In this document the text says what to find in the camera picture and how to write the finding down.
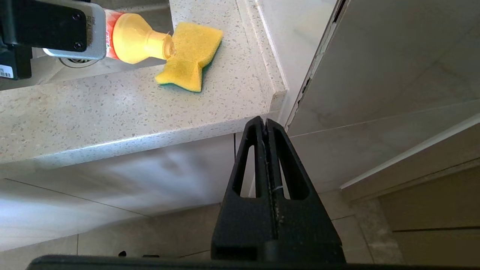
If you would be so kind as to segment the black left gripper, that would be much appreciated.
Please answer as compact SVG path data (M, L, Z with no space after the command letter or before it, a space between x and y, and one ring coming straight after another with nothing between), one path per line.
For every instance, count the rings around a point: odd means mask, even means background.
M82 53L87 26L83 10L38 0L1 1L1 77L32 76L32 48Z

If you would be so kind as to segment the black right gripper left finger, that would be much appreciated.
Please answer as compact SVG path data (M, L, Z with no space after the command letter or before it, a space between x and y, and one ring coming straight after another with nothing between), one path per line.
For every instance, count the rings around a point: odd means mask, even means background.
M264 129L260 116L245 125L211 238L213 260L264 260L265 246L276 236ZM244 198L241 191L250 150L256 196Z

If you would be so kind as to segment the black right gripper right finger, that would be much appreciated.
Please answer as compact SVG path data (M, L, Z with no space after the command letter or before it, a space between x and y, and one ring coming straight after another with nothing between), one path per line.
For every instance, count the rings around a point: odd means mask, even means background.
M271 202L283 261L343 264L342 243L283 127L267 121Z

